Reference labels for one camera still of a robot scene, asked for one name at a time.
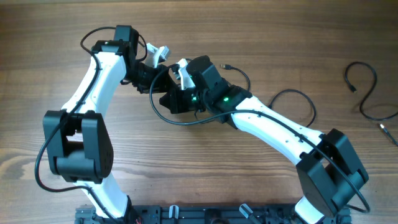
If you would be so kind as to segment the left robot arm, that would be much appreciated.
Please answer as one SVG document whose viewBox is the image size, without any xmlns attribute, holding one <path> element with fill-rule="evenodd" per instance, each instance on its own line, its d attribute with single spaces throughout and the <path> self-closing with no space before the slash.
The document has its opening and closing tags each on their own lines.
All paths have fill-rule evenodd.
<svg viewBox="0 0 398 224">
<path fill-rule="evenodd" d="M 170 50 L 147 43 L 131 26 L 112 30 L 113 39 L 99 40 L 90 49 L 82 47 L 91 56 L 86 75 L 62 109 L 46 112 L 45 141 L 34 175 L 48 192 L 84 191 L 98 223 L 139 223 L 131 199 L 111 173 L 114 151 L 104 117 L 118 85 L 149 91 L 155 76 L 165 70 Z"/>
</svg>

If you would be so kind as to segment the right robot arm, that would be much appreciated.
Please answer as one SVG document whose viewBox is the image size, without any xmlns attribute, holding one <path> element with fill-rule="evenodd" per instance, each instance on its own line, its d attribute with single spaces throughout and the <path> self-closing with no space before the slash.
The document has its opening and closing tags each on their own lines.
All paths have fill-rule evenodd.
<svg viewBox="0 0 398 224">
<path fill-rule="evenodd" d="M 158 79 L 166 92 L 159 103 L 172 114 L 208 111 L 211 117 L 202 123 L 217 120 L 252 134 L 295 166 L 303 196 L 285 222 L 338 223 L 353 197 L 364 200 L 359 190 L 369 176 L 341 131 L 324 134 L 283 117 L 249 90 L 225 80 L 207 56 L 182 59 L 172 70 L 179 84 L 167 83 L 167 72 Z"/>
</svg>

